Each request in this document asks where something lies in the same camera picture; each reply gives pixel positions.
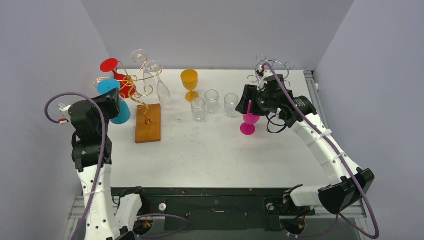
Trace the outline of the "blue wine glass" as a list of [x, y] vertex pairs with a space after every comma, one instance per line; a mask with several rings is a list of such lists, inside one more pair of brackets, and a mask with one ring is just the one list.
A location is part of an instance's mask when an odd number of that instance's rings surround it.
[[[102, 95], [108, 93], [112, 89], [119, 90], [120, 88], [121, 84], [117, 80], [108, 78], [100, 81], [97, 84], [96, 90]], [[115, 125], [125, 124], [131, 117], [129, 106], [121, 96], [119, 97], [119, 110], [119, 115], [110, 119], [110, 121]]]

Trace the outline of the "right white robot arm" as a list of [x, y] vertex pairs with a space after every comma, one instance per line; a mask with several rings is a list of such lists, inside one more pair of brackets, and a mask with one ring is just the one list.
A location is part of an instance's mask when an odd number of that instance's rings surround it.
[[244, 86], [236, 111], [241, 114], [268, 116], [283, 120], [316, 157], [329, 185], [298, 185], [282, 199], [283, 209], [296, 213], [301, 207], [320, 206], [337, 215], [368, 192], [375, 175], [361, 168], [342, 150], [332, 137], [332, 131], [321, 121], [314, 105], [305, 96], [294, 96], [292, 90], [282, 90], [274, 76], [265, 78], [262, 88]]

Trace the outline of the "pink wine glass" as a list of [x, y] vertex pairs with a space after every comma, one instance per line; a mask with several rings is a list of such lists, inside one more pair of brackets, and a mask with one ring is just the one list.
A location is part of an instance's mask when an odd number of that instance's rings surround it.
[[244, 123], [240, 125], [240, 131], [246, 136], [253, 135], [256, 131], [255, 124], [260, 120], [261, 116], [254, 115], [250, 112], [252, 102], [248, 104], [247, 114], [243, 115]]

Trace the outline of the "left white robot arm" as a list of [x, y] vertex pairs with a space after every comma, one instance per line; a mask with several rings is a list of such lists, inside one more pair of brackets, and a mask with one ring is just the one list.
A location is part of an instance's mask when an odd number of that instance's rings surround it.
[[68, 110], [72, 135], [72, 160], [80, 180], [84, 212], [76, 230], [85, 229], [87, 240], [134, 240], [135, 216], [149, 209], [149, 201], [138, 194], [128, 195], [131, 209], [127, 215], [114, 213], [111, 189], [112, 141], [108, 137], [111, 119], [120, 113], [117, 88], [87, 100]]

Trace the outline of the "clear etched glass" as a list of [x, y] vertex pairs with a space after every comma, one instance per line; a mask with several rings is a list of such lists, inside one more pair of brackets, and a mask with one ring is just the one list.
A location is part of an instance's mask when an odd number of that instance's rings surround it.
[[205, 107], [209, 113], [215, 113], [218, 110], [219, 106], [219, 93], [210, 89], [207, 90], [204, 94]]
[[239, 98], [235, 93], [228, 93], [224, 97], [224, 113], [228, 117], [233, 117], [236, 114], [236, 106]]
[[196, 121], [204, 120], [206, 115], [206, 105], [204, 99], [200, 97], [193, 98], [190, 102], [190, 105], [193, 118]]

